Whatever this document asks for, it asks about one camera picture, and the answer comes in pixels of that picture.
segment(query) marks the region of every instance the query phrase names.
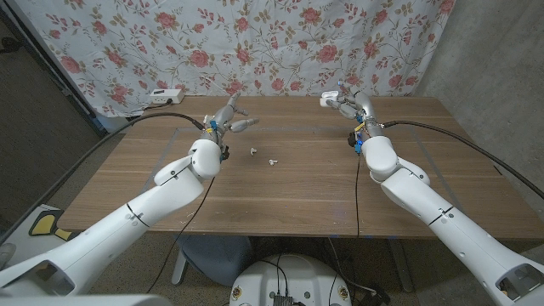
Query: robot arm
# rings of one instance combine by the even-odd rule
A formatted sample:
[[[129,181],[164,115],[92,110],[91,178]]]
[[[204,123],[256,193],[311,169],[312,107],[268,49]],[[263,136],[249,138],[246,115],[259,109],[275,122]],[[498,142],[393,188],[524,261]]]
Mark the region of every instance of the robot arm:
[[[478,279],[498,305],[532,305],[544,298],[544,266],[513,252],[430,187],[428,175],[395,153],[368,97],[349,89],[343,102],[326,104],[356,114],[361,123],[351,137],[365,156],[371,178],[389,199],[421,219]]]
[[[78,237],[49,252],[0,272],[0,297],[76,295],[87,292],[119,254],[147,229],[191,203],[204,190],[201,182],[212,179],[228,158],[224,134],[232,126],[240,132],[257,123],[249,119],[230,124],[239,94],[207,116],[206,130],[190,148],[189,155],[173,161],[155,176],[156,186],[101,219]]]

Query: floral curtain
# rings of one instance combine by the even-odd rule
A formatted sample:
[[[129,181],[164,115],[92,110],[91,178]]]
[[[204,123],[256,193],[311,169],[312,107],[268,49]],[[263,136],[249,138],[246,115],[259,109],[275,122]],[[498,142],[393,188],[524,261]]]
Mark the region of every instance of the floral curtain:
[[[19,0],[105,116],[134,116],[150,91],[320,95],[343,81],[414,92],[455,0]]]

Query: white power strip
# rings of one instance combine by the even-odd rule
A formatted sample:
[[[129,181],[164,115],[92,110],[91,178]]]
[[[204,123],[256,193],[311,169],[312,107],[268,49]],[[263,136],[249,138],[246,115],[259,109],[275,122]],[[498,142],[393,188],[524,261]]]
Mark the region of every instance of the white power strip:
[[[155,89],[150,97],[153,98],[153,104],[163,105],[172,99],[172,104],[179,104],[184,99],[184,93],[181,89]]]

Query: table leg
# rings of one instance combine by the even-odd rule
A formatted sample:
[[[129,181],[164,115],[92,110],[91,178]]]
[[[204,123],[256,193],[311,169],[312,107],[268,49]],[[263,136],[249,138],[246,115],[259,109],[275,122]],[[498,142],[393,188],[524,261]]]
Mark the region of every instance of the table leg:
[[[411,280],[408,263],[406,262],[405,250],[398,239],[388,239],[389,250],[393,255],[394,264],[399,274],[400,284],[404,292],[414,292],[414,284]]]
[[[177,286],[181,284],[181,281],[184,279],[185,271],[187,270],[188,265],[189,263],[185,259],[183,252],[181,252],[181,248],[179,248],[178,258],[176,259],[176,264],[174,265],[172,272],[173,285]]]

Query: black cable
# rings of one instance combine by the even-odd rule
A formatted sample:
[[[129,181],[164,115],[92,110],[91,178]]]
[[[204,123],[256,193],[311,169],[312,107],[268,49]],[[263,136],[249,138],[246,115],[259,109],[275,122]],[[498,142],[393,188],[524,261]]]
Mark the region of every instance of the black cable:
[[[359,184],[360,153],[357,161],[357,175],[355,176],[355,208],[357,211],[357,238],[359,238],[359,197],[357,196],[357,185]]]
[[[357,284],[356,282],[350,280],[349,278],[346,277],[346,275],[342,272],[342,267],[340,267],[340,259],[338,259],[338,254],[337,254],[337,250],[336,248],[334,247],[334,245],[332,244],[332,240],[331,238],[327,238],[329,240],[329,243],[331,244],[331,248],[332,248],[332,252],[334,253],[334,259],[336,260],[337,262],[337,267],[338,267],[338,271],[337,273],[340,274],[340,276],[342,276],[342,278],[349,284],[353,285],[353,286],[356,286],[358,287],[359,289],[363,289],[363,290],[366,290],[368,292],[372,292],[372,293],[377,293],[376,290],[372,289],[372,288],[369,288],[369,287],[366,287],[366,286],[361,286],[359,284]]]
[[[144,108],[144,111],[153,110],[153,109],[156,109],[156,108],[161,108],[161,107],[170,105],[171,103],[172,103],[172,99],[168,99],[167,103],[161,104],[161,105],[156,105],[156,106],[148,106],[148,107]]]
[[[406,124],[406,125],[412,125],[412,126],[416,126],[416,127],[420,127],[420,128],[428,128],[428,129],[431,129],[433,131],[446,134],[446,135],[448,135],[450,137],[453,137],[454,139],[457,139],[457,140],[461,141],[465,145],[468,145],[469,147],[475,149],[479,153],[487,156],[493,162],[496,162],[497,164],[499,164],[501,167],[507,169],[507,171],[509,171],[511,174],[513,174],[513,176],[518,178],[523,184],[525,184],[527,187],[529,187],[531,190],[533,190],[540,198],[542,198],[542,200],[544,200],[544,192],[542,192],[542,190],[540,190],[538,187],[536,187],[533,183],[531,183],[527,178],[525,178],[519,172],[514,170],[512,167],[508,166],[504,161],[501,161],[497,157],[493,156],[490,152],[480,148],[479,146],[477,146],[473,142],[471,142],[469,140],[466,140],[463,137],[461,137],[461,136],[459,136],[459,135],[457,135],[457,134],[455,134],[453,132],[444,130],[444,129],[440,128],[440,127],[434,127],[434,126],[424,124],[424,123],[419,123],[419,122],[410,122],[410,121],[402,121],[402,120],[392,121],[392,122],[385,122],[383,124],[383,127],[384,128],[389,128],[389,127],[395,126],[397,124]]]
[[[176,240],[174,240],[172,246],[170,246],[170,250],[168,251],[167,257],[164,258],[164,262],[162,263],[161,270],[159,271],[159,274],[156,276],[155,280],[153,281],[153,284],[151,284],[150,288],[147,290],[146,293],[151,292],[151,289],[153,289],[153,287],[155,286],[155,284],[156,284],[157,281],[159,280],[159,277],[161,277],[162,271],[164,270],[164,267],[167,266],[168,258],[170,258],[170,254],[172,253],[173,247],[176,245],[176,242],[178,242],[178,239],[179,239],[179,237],[181,236],[181,233],[184,232],[184,230],[187,228],[187,226],[189,226],[190,222],[193,221],[193,219],[195,218],[195,216],[196,216],[196,214],[198,213],[198,211],[201,210],[202,204],[204,204],[204,201],[206,200],[207,194],[208,194],[208,192],[210,192],[210,189],[212,188],[213,180],[214,180],[214,179],[215,179],[215,178],[212,178],[212,182],[211,182],[210,185],[207,187],[206,194],[205,194],[204,197],[202,198],[201,204],[200,204],[200,205],[198,206],[198,208],[195,210],[195,213],[193,213],[193,216],[189,219],[189,221],[185,224],[185,226],[179,231],[179,234],[178,234],[178,236],[176,237]]]
[[[286,296],[287,296],[287,293],[288,293],[288,290],[287,290],[287,288],[288,288],[288,285],[287,285],[287,276],[286,276],[286,273],[283,271],[283,269],[282,269],[279,265],[277,265],[277,264],[275,264],[275,263],[271,263],[271,262],[268,261],[268,260],[261,259],[261,260],[259,260],[259,261],[261,261],[261,262],[263,262],[263,263],[267,263],[267,264],[272,264],[273,266],[276,267],[276,270],[279,269],[279,270],[281,271],[281,273],[283,274],[283,278],[286,280]]]
[[[354,264],[354,260],[352,258],[350,260],[350,263],[351,263],[351,271],[354,274],[354,283],[357,283],[357,273],[355,272],[355,264]],[[353,287],[354,287],[354,290],[353,290],[354,294],[351,296],[351,303],[352,304],[354,303],[355,295],[357,294],[357,287],[355,285],[353,285]]]
[[[331,296],[332,296],[332,288],[334,288],[334,283],[337,281],[338,272],[334,275],[334,280],[332,281],[331,285],[331,292],[329,292],[329,303],[328,305],[331,306]]]
[[[195,120],[195,119],[193,119],[193,118],[191,118],[189,116],[183,115],[183,114],[172,113],[172,112],[162,112],[162,113],[156,113],[156,114],[149,114],[149,115],[145,115],[145,116],[141,116],[139,118],[136,118],[136,119],[134,119],[134,120],[132,120],[130,122],[127,122],[122,127],[119,127],[116,131],[106,135],[97,144],[95,144],[91,149],[89,149],[85,154],[83,154],[83,156],[81,156],[76,161],[76,163],[74,163],[74,165],[70,169],[68,169],[68,171],[66,171],[47,191],[45,191],[45,193],[42,196],[40,196],[40,198],[37,199],[37,201],[35,201],[34,204],[32,204],[32,206],[30,206],[26,210],[26,212],[21,216],[21,218],[19,218],[19,220],[17,220],[17,222],[15,222],[14,225],[11,226],[3,234],[2,239],[0,239],[0,244],[4,243],[6,241],[6,239],[8,239],[8,237],[15,231],[15,229],[17,229],[23,223],[23,221],[25,221],[25,219],[34,211],[34,209],[36,209],[36,207],[42,205],[47,200],[49,200],[51,198],[51,196],[53,195],[53,193],[76,171],[76,169],[79,166],[81,166],[81,164],[87,159],[87,157],[89,157],[91,154],[93,154],[93,152],[95,152],[101,145],[103,145],[106,141],[110,140],[113,136],[119,134],[125,128],[131,127],[134,123],[140,122],[140,121],[143,121],[145,119],[152,118],[152,117],[157,117],[157,116],[177,116],[177,117],[181,117],[181,118],[187,119],[190,122],[192,122],[198,129],[200,129],[200,130],[204,129],[204,126],[200,122],[198,122],[197,120]]]
[[[278,295],[280,295],[280,271],[279,271],[280,258],[281,258],[281,252],[280,252],[280,256],[278,256],[278,262],[276,263],[276,266],[275,266],[275,273],[278,276]]]

